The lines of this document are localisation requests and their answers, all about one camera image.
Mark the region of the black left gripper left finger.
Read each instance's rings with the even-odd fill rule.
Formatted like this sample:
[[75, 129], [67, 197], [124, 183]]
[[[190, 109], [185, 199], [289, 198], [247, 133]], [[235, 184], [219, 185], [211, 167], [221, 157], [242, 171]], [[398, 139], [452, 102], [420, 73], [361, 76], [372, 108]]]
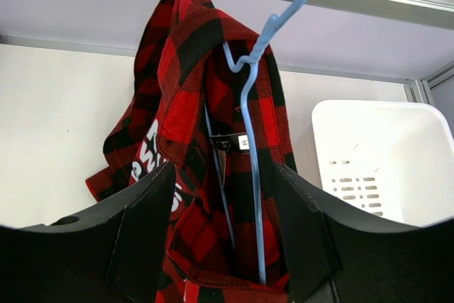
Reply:
[[154, 302], [175, 177], [167, 162], [49, 226], [2, 226], [1, 301]]

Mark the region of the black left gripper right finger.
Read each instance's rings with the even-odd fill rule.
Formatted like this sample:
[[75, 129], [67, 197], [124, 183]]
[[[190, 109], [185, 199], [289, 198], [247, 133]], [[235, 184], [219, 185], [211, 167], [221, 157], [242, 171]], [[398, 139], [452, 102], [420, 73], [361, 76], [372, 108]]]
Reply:
[[452, 302], [453, 221], [419, 228], [353, 207], [275, 164], [292, 302]]

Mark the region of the red black plaid shirt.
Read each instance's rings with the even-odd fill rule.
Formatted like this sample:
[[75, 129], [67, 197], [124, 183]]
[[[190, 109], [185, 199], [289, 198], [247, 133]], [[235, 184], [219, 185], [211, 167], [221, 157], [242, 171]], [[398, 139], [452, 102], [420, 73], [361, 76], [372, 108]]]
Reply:
[[211, 0], [160, 0], [134, 64], [134, 95], [104, 141], [107, 166], [87, 179], [101, 201], [172, 162], [175, 193], [157, 302], [287, 302], [289, 275], [271, 190], [262, 191], [267, 282], [258, 279], [252, 172], [230, 150], [217, 175], [212, 135], [244, 133], [249, 69], [228, 68], [257, 34]]

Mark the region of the light blue wire hanger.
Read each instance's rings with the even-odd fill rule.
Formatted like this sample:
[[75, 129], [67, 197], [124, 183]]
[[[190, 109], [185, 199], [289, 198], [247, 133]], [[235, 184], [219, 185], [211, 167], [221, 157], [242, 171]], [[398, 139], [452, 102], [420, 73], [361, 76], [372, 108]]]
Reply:
[[264, 204], [259, 162], [277, 159], [295, 166], [282, 83], [270, 41], [307, 1], [293, 0], [281, 14], [272, 14], [260, 34], [230, 24], [226, 37], [213, 51], [212, 61], [232, 88], [231, 94], [223, 96], [227, 122], [221, 123], [211, 109], [204, 109], [201, 115], [209, 134], [231, 134], [239, 147], [227, 154], [224, 167], [220, 157], [215, 157], [215, 178], [223, 183], [219, 203], [228, 225], [228, 244], [234, 250], [234, 268], [240, 276], [261, 285], [267, 283], [267, 270], [273, 271], [274, 280], [285, 270], [279, 266], [279, 229]]

